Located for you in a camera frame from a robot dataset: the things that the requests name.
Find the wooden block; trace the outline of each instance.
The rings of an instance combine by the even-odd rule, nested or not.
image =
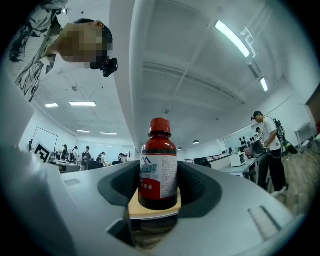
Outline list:
[[[135,191],[130,203],[129,203],[129,214],[131,219],[149,219],[149,218],[160,218],[166,215],[172,215],[178,213],[181,208],[181,194],[178,188],[178,202],[176,205],[167,210],[150,210],[143,207],[139,201],[139,189]]]

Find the bottle label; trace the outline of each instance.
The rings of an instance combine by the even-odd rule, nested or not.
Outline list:
[[[177,194],[178,160],[172,154],[141,154],[139,193],[161,200]]]

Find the white t-shirt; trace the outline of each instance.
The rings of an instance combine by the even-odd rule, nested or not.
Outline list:
[[[270,137],[270,134],[276,130],[277,130],[277,127],[274,120],[269,116],[265,116],[263,119],[263,130],[262,130],[263,139],[267,141]],[[275,136],[274,140],[271,142],[269,149],[271,151],[281,149],[281,144],[277,136]]]

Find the bottle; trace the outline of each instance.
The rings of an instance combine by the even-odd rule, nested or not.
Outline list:
[[[150,140],[143,145],[140,158],[139,202],[150,210],[166,210],[177,204],[178,160],[171,137],[170,122],[151,120]]]

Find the ceiling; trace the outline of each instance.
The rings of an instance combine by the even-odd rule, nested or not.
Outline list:
[[[57,57],[40,83],[34,100],[40,106],[57,102],[59,108],[45,111],[76,134],[89,130],[90,136],[106,138],[100,132],[119,133],[126,145],[140,148],[150,120],[164,117],[170,120],[172,141],[187,149],[194,140],[228,135],[208,129],[223,126],[222,117],[253,97],[266,99],[260,77],[272,89],[283,75],[281,34],[264,0],[69,0],[67,8],[72,21],[99,19],[109,26],[119,62],[119,70],[103,78],[97,70],[67,68]],[[241,32],[249,29],[254,59],[251,49],[246,59],[215,28],[218,20],[243,42]],[[253,60],[259,78],[248,67]],[[70,101],[95,101],[97,107],[75,108]]]
[[[110,2],[111,0],[69,0],[66,6],[69,20],[94,19],[108,26]],[[104,142],[105,139],[109,139],[113,145],[133,145],[114,75],[104,78],[100,70],[84,69],[78,64],[65,63],[57,55],[53,69],[40,79],[40,87],[34,101],[73,135],[101,138]],[[96,107],[72,107],[69,104],[72,101],[94,101]],[[59,107],[44,107],[50,103],[58,103]],[[101,132],[118,135],[106,135]]]
[[[145,47],[137,49],[141,58],[134,64],[141,79],[131,81],[140,103],[136,107],[140,146],[148,139],[150,120],[156,117],[170,120],[172,141],[177,147],[190,148],[200,138],[201,142],[221,139],[214,132],[204,134],[204,128],[223,126],[221,117],[243,107],[253,97],[266,99],[268,95],[259,84],[262,76],[267,78],[269,87],[282,77],[275,17],[262,0],[153,3],[150,19],[137,22],[135,28],[140,35],[145,33],[137,39]],[[217,20],[243,41],[245,37],[240,33],[244,27],[249,29],[255,39],[254,61],[260,69],[259,78],[248,67],[253,53],[246,59],[215,28]]]

